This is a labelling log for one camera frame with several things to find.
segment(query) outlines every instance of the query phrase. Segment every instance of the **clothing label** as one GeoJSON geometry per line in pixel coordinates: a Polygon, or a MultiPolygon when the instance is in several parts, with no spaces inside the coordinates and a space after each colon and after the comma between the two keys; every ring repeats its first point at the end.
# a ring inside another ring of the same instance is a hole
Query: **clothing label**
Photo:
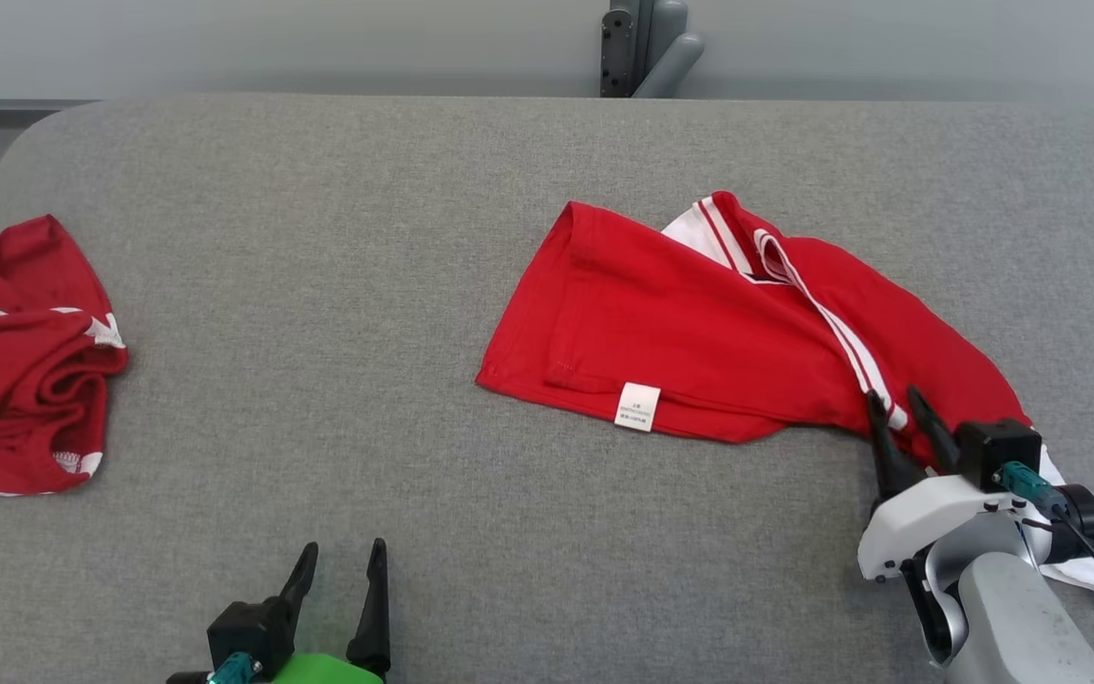
{"type": "Polygon", "coordinates": [[[619,410],[615,411],[615,425],[652,432],[652,416],[656,414],[656,399],[661,397],[660,386],[624,385],[619,397],[619,410]]]}

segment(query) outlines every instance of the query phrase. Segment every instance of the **teal connector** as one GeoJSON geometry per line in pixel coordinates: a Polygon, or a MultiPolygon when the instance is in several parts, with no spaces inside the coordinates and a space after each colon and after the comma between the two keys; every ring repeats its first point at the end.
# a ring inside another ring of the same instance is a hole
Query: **teal connector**
{"type": "Polygon", "coordinates": [[[231,653],[205,684],[248,684],[255,675],[256,670],[252,666],[252,658],[247,653],[231,653]]]}
{"type": "Polygon", "coordinates": [[[1067,510],[1067,497],[1055,489],[1045,477],[1037,475],[1033,468],[1020,462],[1004,464],[998,474],[998,484],[1008,492],[1015,494],[1021,499],[1027,499],[1049,520],[1059,519],[1055,508],[1067,510]]]}

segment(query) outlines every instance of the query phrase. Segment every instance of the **green robot part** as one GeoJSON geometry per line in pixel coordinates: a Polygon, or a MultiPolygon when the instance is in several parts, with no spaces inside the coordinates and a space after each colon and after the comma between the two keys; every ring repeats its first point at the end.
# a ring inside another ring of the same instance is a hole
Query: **green robot part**
{"type": "Polygon", "coordinates": [[[168,684],[383,684],[391,670],[391,610],[387,601],[386,542],[374,540],[365,577],[370,590],[349,641],[346,659],[294,653],[294,631],[303,599],[315,579],[318,545],[299,556],[281,594],[260,603],[236,601],[207,629],[212,672],[181,672],[168,684]]]}

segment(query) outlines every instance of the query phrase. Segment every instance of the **red t-shirt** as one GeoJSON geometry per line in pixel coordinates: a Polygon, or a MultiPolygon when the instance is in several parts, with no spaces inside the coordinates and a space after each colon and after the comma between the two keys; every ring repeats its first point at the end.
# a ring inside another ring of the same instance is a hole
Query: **red t-shirt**
{"type": "Polygon", "coordinates": [[[129,356],[108,295],[54,217],[0,234],[0,494],[82,484],[104,455],[105,378],[129,356]]]}
{"type": "Polygon", "coordinates": [[[950,425],[1027,420],[998,368],[921,300],[837,246],[785,236],[729,192],[664,231],[570,202],[477,382],[607,420],[627,382],[656,386],[652,428],[726,442],[789,424],[866,434],[875,390],[923,464],[908,385],[950,425]]]}

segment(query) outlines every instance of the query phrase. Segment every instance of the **gray fabric surface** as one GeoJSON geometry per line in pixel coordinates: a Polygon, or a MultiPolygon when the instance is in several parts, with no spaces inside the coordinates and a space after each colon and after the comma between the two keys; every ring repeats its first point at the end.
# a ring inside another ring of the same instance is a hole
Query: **gray fabric surface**
{"type": "Polygon", "coordinates": [[[0,681],[205,666],[207,624],[310,540],[299,648],[342,654],[374,536],[394,684],[939,681],[904,586],[857,572],[859,439],[645,436],[472,383],[566,200],[663,227],[715,189],[926,300],[1094,489],[1094,112],[92,104],[5,155],[0,229],[65,222],[133,364],[95,479],[0,499],[0,681]]]}

